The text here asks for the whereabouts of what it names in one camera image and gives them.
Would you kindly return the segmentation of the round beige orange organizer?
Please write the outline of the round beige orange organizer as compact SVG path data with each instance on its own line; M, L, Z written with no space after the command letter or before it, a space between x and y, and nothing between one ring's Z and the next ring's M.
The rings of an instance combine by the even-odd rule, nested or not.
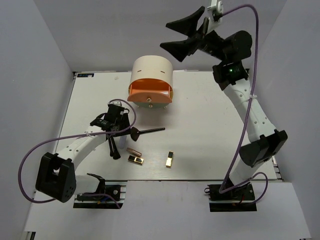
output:
M133 63L127 101L144 108L165 108L173 102L173 65L165 57L144 55Z

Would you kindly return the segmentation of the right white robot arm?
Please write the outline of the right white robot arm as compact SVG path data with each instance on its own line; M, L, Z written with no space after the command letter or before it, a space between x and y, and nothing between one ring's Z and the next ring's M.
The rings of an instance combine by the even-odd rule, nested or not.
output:
M226 38L216 33L221 24L222 3L214 1L209 7L200 7L193 14L168 22L166 28L185 35L182 41L163 42L160 47L182 62L196 51L202 51L220 60L212 67L213 78L222 92L230 99L243 122L243 129L236 152L219 188L219 193L236 200L244 193L246 185L258 169L272 158L288 139L285 130L277 130L264 113L255 87L258 58L254 57L252 76L242 61L258 54L258 39L245 30Z

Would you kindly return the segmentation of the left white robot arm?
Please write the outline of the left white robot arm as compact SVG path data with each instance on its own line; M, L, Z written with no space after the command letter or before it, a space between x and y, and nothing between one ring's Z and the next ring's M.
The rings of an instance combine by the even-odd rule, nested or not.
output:
M73 195L99 200L105 197L105 179L93 173L77 175L80 163L98 146L108 142L112 157L119 158L114 137L129 132L127 109L119 101L110 103L106 113L98 115L83 137L76 138L56 153L45 153L40 161L35 188L62 203Z

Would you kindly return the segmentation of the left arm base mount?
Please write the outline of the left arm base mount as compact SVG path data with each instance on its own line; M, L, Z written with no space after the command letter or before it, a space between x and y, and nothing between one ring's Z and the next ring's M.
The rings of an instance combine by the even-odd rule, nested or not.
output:
M119 210L126 198L127 183L127 181L106 181L100 193L76 195L73 208Z

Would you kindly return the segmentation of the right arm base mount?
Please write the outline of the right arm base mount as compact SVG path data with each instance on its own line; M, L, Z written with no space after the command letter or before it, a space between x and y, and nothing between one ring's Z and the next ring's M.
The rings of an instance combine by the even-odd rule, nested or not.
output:
M257 206L253 186L238 187L226 193L219 193L219 184L210 184L204 189L208 195L209 210L212 213L256 212Z

